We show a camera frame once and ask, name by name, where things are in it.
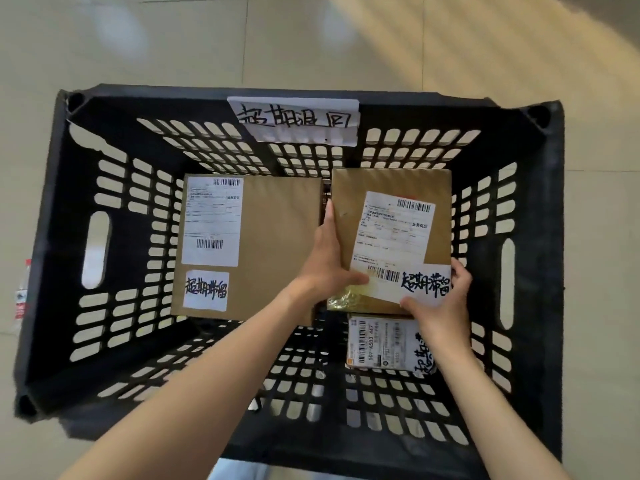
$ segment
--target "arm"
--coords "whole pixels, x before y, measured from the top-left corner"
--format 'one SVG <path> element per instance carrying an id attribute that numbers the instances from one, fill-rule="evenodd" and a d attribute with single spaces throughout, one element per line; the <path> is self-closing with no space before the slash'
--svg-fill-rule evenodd
<path id="1" fill-rule="evenodd" d="M 302 313 L 368 280 L 340 267 L 330 201 L 300 275 L 111 428 L 61 480 L 206 478 Z"/>
<path id="2" fill-rule="evenodd" d="M 439 308 L 412 298 L 401 306 L 420 322 L 442 375 L 492 480 L 569 480 L 556 458 L 487 377 L 470 347 L 467 292 L 471 275 L 452 259 L 453 290 Z"/>

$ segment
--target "tiled floor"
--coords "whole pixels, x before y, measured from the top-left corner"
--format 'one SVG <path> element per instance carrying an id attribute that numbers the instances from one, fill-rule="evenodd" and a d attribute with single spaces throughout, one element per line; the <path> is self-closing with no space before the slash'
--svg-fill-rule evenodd
<path id="1" fill-rule="evenodd" d="M 580 480 L 640 478 L 639 14 L 636 0 L 0 0 L 0 330 L 11 328 L 31 252 L 58 88 L 424 90 L 507 106 L 559 98 L 564 461 Z M 53 422 L 11 418 L 14 351 L 0 335 L 2 477 L 53 479 L 87 445 Z"/>

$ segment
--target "hand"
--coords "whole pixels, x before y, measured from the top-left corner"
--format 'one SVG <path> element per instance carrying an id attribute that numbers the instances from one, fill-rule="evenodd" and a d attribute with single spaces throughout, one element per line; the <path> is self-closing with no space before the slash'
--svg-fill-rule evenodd
<path id="1" fill-rule="evenodd" d="M 455 258 L 451 259 L 451 281 L 453 289 L 437 308 L 423 305 L 408 296 L 400 300 L 400 306 L 420 323 L 420 334 L 436 362 L 450 356 L 473 354 L 467 311 L 471 274 Z"/>
<path id="2" fill-rule="evenodd" d="M 324 210 L 324 223 L 316 229 L 314 248 L 302 266 L 297 281 L 304 283 L 314 303 L 340 293 L 348 285 L 365 285 L 368 275 L 340 266 L 340 243 L 335 233 L 333 202 Z"/>

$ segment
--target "plastic crate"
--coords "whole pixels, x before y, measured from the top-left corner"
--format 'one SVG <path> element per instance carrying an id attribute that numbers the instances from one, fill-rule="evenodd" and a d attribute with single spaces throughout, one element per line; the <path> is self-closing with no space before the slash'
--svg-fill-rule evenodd
<path id="1" fill-rule="evenodd" d="M 257 143 L 229 95 L 358 99 L 358 145 Z M 104 141 L 87 143 L 72 123 Z M 238 325 L 169 314 L 185 173 L 318 175 L 329 194 L 335 166 L 434 166 L 452 170 L 452 252 L 474 275 L 476 356 L 560 458 L 563 165 L 558 102 L 503 109 L 432 93 L 62 91 L 15 366 L 16 415 L 57 417 L 69 436 L 94 440 Z M 87 290 L 87 233 L 100 211 L 111 224 L 104 279 Z M 292 334 L 225 456 L 364 478 L 486 478 L 441 375 L 347 369 L 345 315 L 320 312 L 314 325 Z"/>

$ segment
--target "forearm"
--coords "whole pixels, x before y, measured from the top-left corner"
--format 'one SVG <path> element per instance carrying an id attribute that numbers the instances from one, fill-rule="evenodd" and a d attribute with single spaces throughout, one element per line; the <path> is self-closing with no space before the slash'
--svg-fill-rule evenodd
<path id="1" fill-rule="evenodd" d="M 62 479 L 205 478 L 310 306 L 292 283 L 111 428 Z"/>
<path id="2" fill-rule="evenodd" d="M 473 352 L 439 363 L 492 480 L 567 480 L 566 471 L 516 414 Z"/>

